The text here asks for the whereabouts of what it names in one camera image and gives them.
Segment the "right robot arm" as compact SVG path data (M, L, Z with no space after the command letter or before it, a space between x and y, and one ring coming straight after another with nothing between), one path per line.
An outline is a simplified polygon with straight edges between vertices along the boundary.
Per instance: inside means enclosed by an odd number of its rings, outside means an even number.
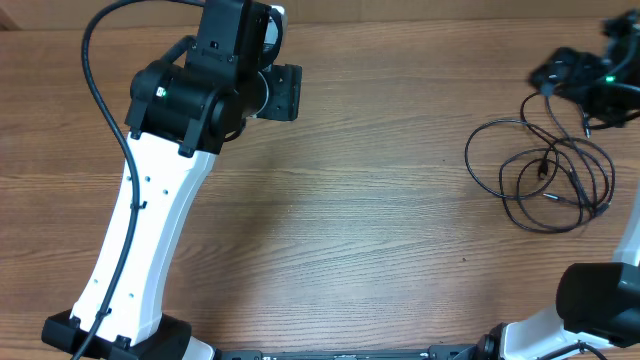
M613 234L589 228L600 223L617 187L612 157L592 142L592 132L622 128L639 117L639 12L629 10L604 21L608 43L596 55L557 48L529 75L533 96L542 99L551 133L531 122L521 108L476 128L470 138L500 125L512 125L537 140L499 167L496 187L484 189L501 200L514 225L537 234L586 235L596 254L556 246L550 253L567 256L553 302L530 317L502 323L456 359L570 359L588 353L598 359L611 349L639 342L639 209ZM560 125L552 109L559 98L576 107L584 132L578 137ZM605 242L597 245L598 239Z

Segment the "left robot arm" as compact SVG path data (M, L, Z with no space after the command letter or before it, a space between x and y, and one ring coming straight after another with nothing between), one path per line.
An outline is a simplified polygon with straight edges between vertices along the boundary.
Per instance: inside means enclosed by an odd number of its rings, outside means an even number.
M277 63L287 21L281 6L205 1L197 33L134 76L125 123L113 127L125 165L100 254L73 307L45 321L44 343L75 359L220 357L163 312L163 294L224 144L252 118L297 118L302 69Z

